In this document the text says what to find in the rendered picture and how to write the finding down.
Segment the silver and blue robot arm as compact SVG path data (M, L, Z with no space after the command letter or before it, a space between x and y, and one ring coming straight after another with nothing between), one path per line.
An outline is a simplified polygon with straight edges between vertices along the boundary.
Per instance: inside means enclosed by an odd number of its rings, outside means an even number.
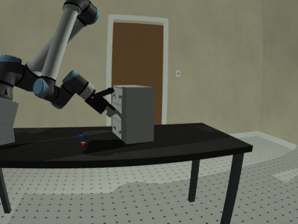
M89 0L66 0L62 8L54 36L32 61L22 65L22 60L15 56L1 55L0 98L13 101L16 86L62 109L75 93L83 99L92 94L95 87L74 70L62 80L60 87L55 83L66 45L84 27L97 21L99 11Z

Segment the grey chest of drawers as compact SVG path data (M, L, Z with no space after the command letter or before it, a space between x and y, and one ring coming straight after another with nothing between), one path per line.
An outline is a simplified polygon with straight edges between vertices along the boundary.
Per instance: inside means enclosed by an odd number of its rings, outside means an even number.
M154 141L154 99L155 87L112 86L126 89L126 144Z

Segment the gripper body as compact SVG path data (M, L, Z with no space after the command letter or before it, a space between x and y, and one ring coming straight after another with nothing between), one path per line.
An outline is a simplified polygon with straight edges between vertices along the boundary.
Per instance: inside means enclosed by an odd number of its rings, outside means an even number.
M95 92L96 91L93 90L92 94L87 98L87 100L85 100L85 102L88 103L92 108L94 108L98 113L102 114L107 107L107 103L104 102L104 100L106 99L103 97L96 99Z

